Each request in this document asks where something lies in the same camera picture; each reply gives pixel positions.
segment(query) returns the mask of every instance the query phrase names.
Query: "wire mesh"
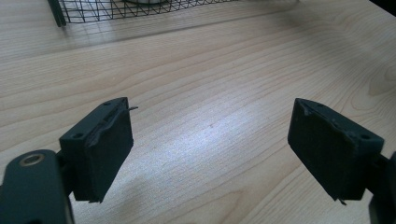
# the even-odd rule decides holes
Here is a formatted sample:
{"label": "wire mesh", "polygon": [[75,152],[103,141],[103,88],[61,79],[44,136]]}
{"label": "wire mesh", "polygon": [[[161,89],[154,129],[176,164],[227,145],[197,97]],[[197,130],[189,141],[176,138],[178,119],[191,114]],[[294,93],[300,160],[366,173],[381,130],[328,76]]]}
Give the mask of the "wire mesh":
{"label": "wire mesh", "polygon": [[57,0],[66,22],[108,21],[177,11],[234,0]]}

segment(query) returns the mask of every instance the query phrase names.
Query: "wooden table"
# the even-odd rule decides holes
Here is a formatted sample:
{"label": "wooden table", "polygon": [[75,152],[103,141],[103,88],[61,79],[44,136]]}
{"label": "wooden table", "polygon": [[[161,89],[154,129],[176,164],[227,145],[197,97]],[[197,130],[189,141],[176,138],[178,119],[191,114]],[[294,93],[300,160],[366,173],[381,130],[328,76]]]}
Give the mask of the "wooden table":
{"label": "wooden table", "polygon": [[296,97],[396,145],[396,19],[365,0],[239,1],[58,28],[46,0],[0,2],[0,177],[103,101],[135,146],[77,223],[369,223],[287,143]]}

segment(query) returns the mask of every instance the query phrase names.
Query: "black wire mesh basket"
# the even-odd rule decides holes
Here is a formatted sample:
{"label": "black wire mesh basket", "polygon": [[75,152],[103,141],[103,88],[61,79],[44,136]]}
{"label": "black wire mesh basket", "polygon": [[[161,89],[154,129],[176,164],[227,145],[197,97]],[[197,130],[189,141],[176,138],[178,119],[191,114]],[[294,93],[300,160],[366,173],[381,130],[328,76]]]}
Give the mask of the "black wire mesh basket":
{"label": "black wire mesh basket", "polygon": [[59,27],[139,17],[235,0],[48,0]]}

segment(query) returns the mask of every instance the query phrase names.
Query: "light wood grain surface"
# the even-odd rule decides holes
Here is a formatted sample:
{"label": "light wood grain surface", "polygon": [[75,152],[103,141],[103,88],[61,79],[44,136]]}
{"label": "light wood grain surface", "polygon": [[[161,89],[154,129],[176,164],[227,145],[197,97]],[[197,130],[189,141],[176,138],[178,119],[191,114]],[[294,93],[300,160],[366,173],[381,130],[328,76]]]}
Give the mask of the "light wood grain surface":
{"label": "light wood grain surface", "polygon": [[0,177],[103,101],[129,97],[135,146],[77,223],[369,223],[287,144],[294,98],[396,149],[396,19],[365,0],[238,1],[58,28],[0,0]]}

